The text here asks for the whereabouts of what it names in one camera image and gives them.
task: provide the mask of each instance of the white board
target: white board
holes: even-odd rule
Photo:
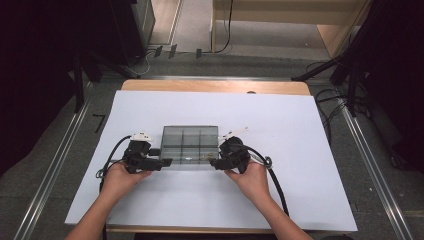
[[[160,147],[169,125],[215,125],[220,135],[248,127],[239,137],[272,158],[290,217],[302,229],[357,231],[313,97],[274,94],[118,91],[65,223],[76,224],[96,199],[95,174],[122,137],[145,131],[155,138],[152,147]],[[164,168],[123,198],[108,224],[270,229],[222,171]]]

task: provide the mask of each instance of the forearm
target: forearm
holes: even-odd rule
[[[116,200],[100,194],[93,205],[91,205],[90,209],[88,209],[88,211],[84,214],[77,226],[65,239],[97,240],[115,203]]]
[[[253,202],[271,226],[279,240],[284,239],[311,239],[299,228],[271,198],[267,197]]]

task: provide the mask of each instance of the person's left hand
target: person's left hand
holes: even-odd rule
[[[125,169],[125,164],[123,162],[115,163],[107,171],[106,179],[100,194],[106,196],[109,200],[117,202],[138,182],[151,174],[151,171],[130,174]]]

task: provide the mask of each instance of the hand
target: hand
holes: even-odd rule
[[[225,170],[224,172],[255,205],[261,199],[271,197],[264,166],[250,161],[247,170],[243,174],[235,173],[233,170]]]
[[[129,174],[125,169],[125,164],[123,162],[117,162],[107,171],[106,179],[100,194],[107,196],[111,201],[117,202],[138,182],[151,174],[151,171]]]

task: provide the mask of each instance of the person's right hand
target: person's right hand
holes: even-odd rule
[[[261,199],[263,200],[264,198],[271,197],[268,188],[267,173],[264,166],[250,161],[247,170],[243,174],[238,174],[233,170],[225,170],[224,172],[254,204]]]

